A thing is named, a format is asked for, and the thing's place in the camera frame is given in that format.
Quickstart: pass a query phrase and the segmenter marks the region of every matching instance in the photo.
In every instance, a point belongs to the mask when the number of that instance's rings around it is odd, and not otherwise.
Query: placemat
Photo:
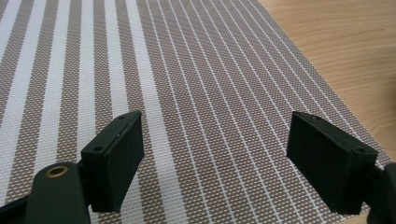
[[[286,158],[293,110],[390,162],[256,0],[3,0],[0,18],[0,205],[137,109],[146,157],[93,223],[345,219]]]

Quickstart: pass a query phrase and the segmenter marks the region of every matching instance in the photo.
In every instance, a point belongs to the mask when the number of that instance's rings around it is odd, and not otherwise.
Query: gray woven placemat
[[[146,158],[101,223],[318,223],[285,157],[291,111],[388,156],[256,1],[0,2],[0,205],[140,109]]]

